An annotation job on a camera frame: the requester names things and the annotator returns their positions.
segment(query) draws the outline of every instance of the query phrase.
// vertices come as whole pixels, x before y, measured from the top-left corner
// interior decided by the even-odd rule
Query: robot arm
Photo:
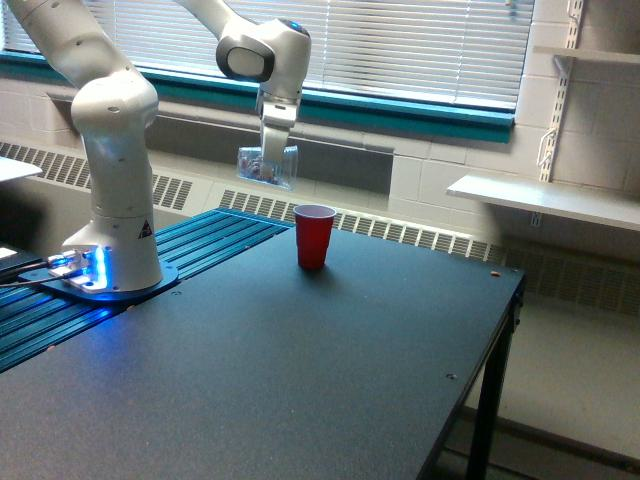
[[[78,255],[86,293],[141,290],[162,279],[153,229],[144,131],[158,109],[153,86],[113,45],[81,0],[7,0],[51,66],[79,88],[71,114],[91,173],[91,221],[64,246]]]
[[[216,61],[227,77],[260,83],[257,108],[262,156],[279,162],[298,117],[311,55],[309,33],[289,20],[255,24],[223,0],[176,2],[216,36]]]

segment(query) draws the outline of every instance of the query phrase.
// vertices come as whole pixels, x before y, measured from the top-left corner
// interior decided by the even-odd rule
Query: teal window frame
[[[158,94],[212,107],[253,110],[256,84],[205,75],[138,67]],[[0,72],[20,78],[64,81],[40,54],[0,51]],[[299,120],[399,136],[445,136],[508,143],[515,115],[431,103],[303,89]]]

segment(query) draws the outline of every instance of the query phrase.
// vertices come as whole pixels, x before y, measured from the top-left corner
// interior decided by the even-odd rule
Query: shelf
[[[535,53],[548,53],[558,57],[577,58],[590,62],[624,63],[640,65],[640,55],[633,53],[605,52],[601,50],[586,50],[580,48],[534,47]]]
[[[0,157],[0,182],[42,173],[35,165]]]
[[[493,205],[640,231],[640,198],[502,174],[469,174],[449,195]]]

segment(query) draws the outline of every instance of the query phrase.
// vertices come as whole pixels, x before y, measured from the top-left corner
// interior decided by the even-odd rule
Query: window blinds
[[[289,18],[313,40],[305,86],[514,109],[534,0],[229,0],[258,22]],[[216,40],[172,0],[85,0],[137,65],[222,76]],[[34,51],[6,4],[5,48]]]

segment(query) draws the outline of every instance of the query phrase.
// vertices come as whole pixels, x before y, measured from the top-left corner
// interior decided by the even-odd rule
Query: red solo cup
[[[298,265],[319,270],[327,256],[336,211],[322,205],[298,205],[293,213],[296,216]]]

